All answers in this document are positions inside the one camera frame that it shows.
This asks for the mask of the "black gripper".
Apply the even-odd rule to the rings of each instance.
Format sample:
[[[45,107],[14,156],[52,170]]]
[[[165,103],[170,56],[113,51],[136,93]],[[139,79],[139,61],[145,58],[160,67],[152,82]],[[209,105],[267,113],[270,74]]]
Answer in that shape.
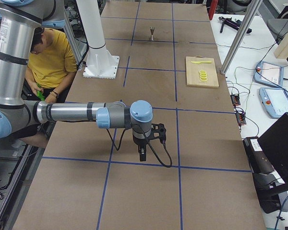
[[[140,156],[140,161],[146,161],[146,146],[148,145],[148,141],[144,139],[137,138],[133,136],[134,143],[138,146],[138,152]]]

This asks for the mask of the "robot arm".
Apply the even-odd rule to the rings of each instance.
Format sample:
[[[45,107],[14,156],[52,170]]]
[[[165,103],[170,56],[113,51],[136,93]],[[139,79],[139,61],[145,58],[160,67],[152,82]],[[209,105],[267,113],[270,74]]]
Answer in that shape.
[[[63,28],[61,0],[0,0],[0,138],[26,126],[54,121],[90,121],[99,128],[132,129],[140,161],[154,136],[150,103],[139,100],[127,107],[113,103],[46,103],[21,97],[24,75],[37,27]]]

